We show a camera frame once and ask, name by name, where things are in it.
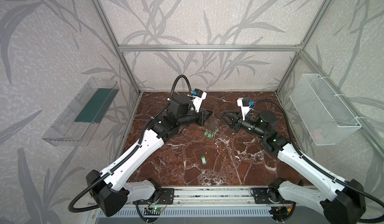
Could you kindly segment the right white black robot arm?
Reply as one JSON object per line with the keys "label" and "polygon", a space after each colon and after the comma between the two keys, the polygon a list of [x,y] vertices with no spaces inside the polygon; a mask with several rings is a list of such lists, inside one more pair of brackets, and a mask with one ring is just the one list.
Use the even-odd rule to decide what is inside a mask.
{"label": "right white black robot arm", "polygon": [[262,111],[257,119],[244,120],[242,112],[228,111],[222,114],[224,121],[235,132],[244,130],[260,138],[262,147],[269,154],[288,164],[316,190],[295,185],[285,179],[277,179],[269,185],[272,202],[291,201],[324,215],[331,224],[356,224],[366,211],[364,196],[348,189],[346,182],[338,184],[332,172],[314,167],[316,162],[305,161],[295,146],[277,132],[278,119],[271,111]]}

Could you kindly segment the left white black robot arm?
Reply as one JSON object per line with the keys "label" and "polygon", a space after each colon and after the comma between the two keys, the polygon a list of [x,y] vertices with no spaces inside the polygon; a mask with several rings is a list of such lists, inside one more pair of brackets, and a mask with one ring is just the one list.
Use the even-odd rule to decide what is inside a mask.
{"label": "left white black robot arm", "polygon": [[207,93],[198,89],[187,95],[176,95],[162,115],[151,120],[139,139],[117,160],[102,171],[88,173],[88,192],[107,217],[115,215],[126,203],[157,199],[161,187],[153,180],[128,183],[138,167],[168,140],[179,133],[179,129],[190,124],[204,126],[213,112],[203,109],[202,102]]}

